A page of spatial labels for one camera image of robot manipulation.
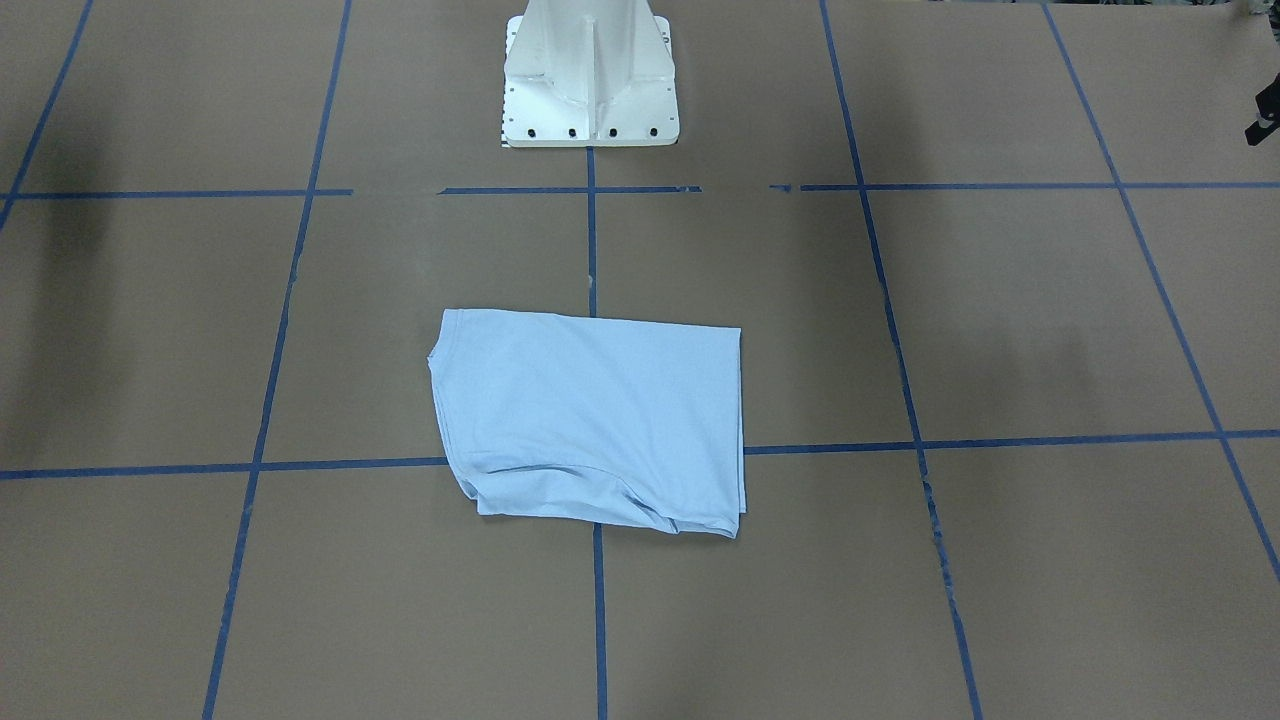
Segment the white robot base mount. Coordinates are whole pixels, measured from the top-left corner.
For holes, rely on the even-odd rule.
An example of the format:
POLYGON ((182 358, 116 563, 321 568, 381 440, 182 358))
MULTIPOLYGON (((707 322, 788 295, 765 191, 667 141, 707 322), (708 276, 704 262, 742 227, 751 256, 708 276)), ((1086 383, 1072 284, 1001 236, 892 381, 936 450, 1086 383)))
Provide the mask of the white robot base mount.
POLYGON ((681 119, 669 20, 648 1, 530 1, 506 22, 508 149, 662 147, 681 119))

